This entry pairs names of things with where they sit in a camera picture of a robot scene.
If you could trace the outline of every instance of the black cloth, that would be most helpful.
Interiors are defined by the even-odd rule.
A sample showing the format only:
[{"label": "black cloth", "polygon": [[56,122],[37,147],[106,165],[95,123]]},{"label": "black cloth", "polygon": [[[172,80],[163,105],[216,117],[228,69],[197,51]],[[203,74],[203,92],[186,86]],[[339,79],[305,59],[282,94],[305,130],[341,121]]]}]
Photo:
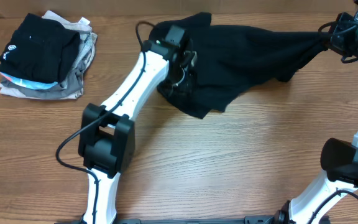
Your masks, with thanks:
[{"label": "black cloth", "polygon": [[156,25],[149,39],[166,36],[171,25],[187,30],[197,51],[196,83],[189,95],[159,92],[182,112],[204,118],[224,111],[242,92],[271,78],[288,82],[321,51],[317,32],[272,32],[248,26],[211,26],[211,14],[199,13]]},{"label": "black cloth", "polygon": [[35,82],[60,83],[73,65],[79,45],[77,31],[28,14],[0,56],[0,72]]}]

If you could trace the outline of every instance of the stack of folded clothes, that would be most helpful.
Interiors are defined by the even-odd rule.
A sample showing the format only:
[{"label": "stack of folded clothes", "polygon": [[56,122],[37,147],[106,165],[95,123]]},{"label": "stack of folded clothes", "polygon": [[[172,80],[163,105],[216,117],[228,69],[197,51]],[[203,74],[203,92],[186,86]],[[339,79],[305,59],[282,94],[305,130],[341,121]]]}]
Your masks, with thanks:
[{"label": "stack of folded clothes", "polygon": [[90,21],[68,22],[52,11],[28,14],[0,56],[0,94],[40,100],[77,99],[95,53]]}]

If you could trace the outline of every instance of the blue fabric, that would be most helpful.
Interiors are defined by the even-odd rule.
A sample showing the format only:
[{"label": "blue fabric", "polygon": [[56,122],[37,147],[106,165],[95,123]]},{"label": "blue fabric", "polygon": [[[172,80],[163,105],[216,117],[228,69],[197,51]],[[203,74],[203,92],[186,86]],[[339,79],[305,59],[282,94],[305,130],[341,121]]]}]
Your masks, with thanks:
[{"label": "blue fabric", "polygon": [[0,72],[0,74],[2,76],[4,76],[7,80],[9,80],[10,82],[12,82],[18,86],[29,88],[31,90],[48,90],[48,89],[52,88],[53,86],[55,86],[56,84],[58,84],[57,82],[40,83],[40,82],[34,82],[34,81],[30,81],[30,80],[24,80],[21,78],[13,77],[13,76],[8,75],[3,72]]}]

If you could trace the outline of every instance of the black bracket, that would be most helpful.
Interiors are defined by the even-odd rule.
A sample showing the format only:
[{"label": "black bracket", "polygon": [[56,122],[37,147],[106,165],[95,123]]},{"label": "black bracket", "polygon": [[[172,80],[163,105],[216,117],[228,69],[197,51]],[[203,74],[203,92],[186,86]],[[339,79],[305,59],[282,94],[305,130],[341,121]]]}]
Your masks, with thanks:
[{"label": "black bracket", "polygon": [[321,152],[320,163],[330,181],[340,180],[358,187],[358,148],[351,143],[328,139]]},{"label": "black bracket", "polygon": [[[275,224],[272,215],[251,215],[238,219],[205,219],[205,220],[157,220],[142,221],[139,219],[118,220],[114,224]],[[328,217],[323,217],[319,224],[330,224]]]},{"label": "black bracket", "polygon": [[[90,103],[83,112],[81,127],[91,124],[105,113],[105,106]],[[99,129],[107,125],[115,126],[114,134]],[[135,122],[126,114],[118,116],[111,113],[80,134],[78,153],[84,157],[84,166],[100,170],[109,178],[128,168],[134,151]]]}]

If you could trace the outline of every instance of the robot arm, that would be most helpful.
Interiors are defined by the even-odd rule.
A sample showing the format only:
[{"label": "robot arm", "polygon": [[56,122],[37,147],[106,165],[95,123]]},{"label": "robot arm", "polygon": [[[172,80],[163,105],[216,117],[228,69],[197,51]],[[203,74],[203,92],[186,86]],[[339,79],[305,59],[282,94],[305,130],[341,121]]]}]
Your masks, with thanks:
[{"label": "robot arm", "polygon": [[358,132],[353,142],[330,139],[324,145],[321,154],[323,170],[301,195],[289,204],[289,219],[296,223],[308,223],[315,216],[312,224],[319,223],[328,212],[346,194],[331,199],[317,214],[314,211],[337,190],[354,192],[358,189]]},{"label": "robot arm", "polygon": [[[169,71],[169,61],[164,60],[162,55],[155,52],[148,51],[145,53],[147,58],[147,65],[145,66],[145,72],[140,78],[138,84],[129,93],[129,95],[122,102],[113,113],[117,116],[128,115],[131,121],[135,121],[140,109],[143,107],[150,94],[156,89],[157,85],[164,81]],[[102,103],[105,106],[105,110],[110,110],[116,103],[122,98],[125,92],[135,82],[140,70],[143,67],[143,54],[139,54],[139,59],[132,69],[131,73],[125,79],[124,83],[118,88],[118,90],[112,94],[106,101]],[[98,204],[96,212],[96,220],[98,223],[112,224],[114,221],[116,211],[116,193],[119,182],[120,173],[111,179],[108,175],[98,169],[92,168],[92,172],[98,176],[99,179],[99,191]],[[94,178],[88,174],[89,177],[89,194],[88,194],[88,208],[84,214],[83,220],[86,223],[92,223],[93,221],[93,202],[95,198],[96,186],[94,184]]]},{"label": "robot arm", "polygon": [[[165,86],[172,85],[174,90],[179,87],[176,80],[183,81],[190,76],[196,54],[186,51],[188,41],[185,30],[176,26],[171,27],[163,40],[155,42],[147,40],[143,45],[145,52],[139,54],[135,67],[118,90],[101,106],[89,104],[84,110],[81,127],[106,114],[127,94],[122,103],[100,124],[80,134],[78,153],[84,157],[84,166],[97,176],[101,192],[97,195],[96,213],[94,213],[96,184],[94,177],[88,174],[88,208],[82,223],[92,224],[96,216],[98,224],[112,224],[116,218],[117,186],[121,173],[127,169],[134,153],[136,117],[157,85],[164,82]],[[143,67],[142,76],[131,89]],[[114,134],[100,130],[100,126],[113,128]]]}]

